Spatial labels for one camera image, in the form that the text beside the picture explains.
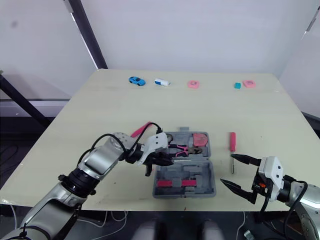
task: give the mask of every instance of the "screwdriver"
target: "screwdriver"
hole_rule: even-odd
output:
[[[236,133],[230,132],[230,154],[234,154],[236,151]],[[231,173],[235,174],[235,159],[231,157],[232,160],[232,166],[231,166]]]

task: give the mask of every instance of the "white wall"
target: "white wall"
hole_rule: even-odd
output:
[[[273,73],[318,0],[82,0],[112,69]]]
[[[280,82],[299,109],[320,118],[320,15],[288,62]]]
[[[62,0],[0,0],[0,70],[28,99],[69,99],[95,67]]]

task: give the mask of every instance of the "pink eraser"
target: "pink eraser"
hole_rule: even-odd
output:
[[[132,133],[130,137],[135,138],[136,136],[140,135],[142,133],[142,131],[145,129],[146,125],[149,124],[149,123],[151,123],[151,122],[148,121],[145,125],[143,125],[138,130],[136,130],[134,133]]]
[[[182,187],[196,187],[197,180],[182,180]]]
[[[172,181],[170,181],[170,180],[159,180],[159,181],[156,182],[156,186],[158,188],[172,187]]]
[[[243,85],[246,87],[246,88],[250,88],[250,89],[253,89],[256,87],[256,82],[253,81],[253,80],[244,80],[242,81],[243,82]]]
[[[195,81],[195,80],[188,81],[188,87],[192,89],[197,89],[199,87],[199,81]]]

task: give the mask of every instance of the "gray tool case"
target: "gray tool case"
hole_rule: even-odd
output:
[[[180,131],[165,132],[173,137],[169,144],[188,145],[193,147],[193,134],[205,134],[208,138],[202,153],[189,154],[188,156],[173,157],[171,166],[156,166],[153,197],[154,198],[205,198],[214,197],[217,193],[214,168],[210,161],[210,140],[207,132],[189,131],[188,127],[181,127]],[[181,150],[168,148],[168,154],[174,154]],[[182,186],[184,180],[196,181],[196,186]],[[160,183],[169,183],[168,186],[159,186]]]

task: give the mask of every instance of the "blue toy car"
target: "blue toy car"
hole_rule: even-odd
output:
[[[129,82],[132,84],[137,84],[138,86],[143,86],[146,84],[146,81],[137,76],[129,77]]]

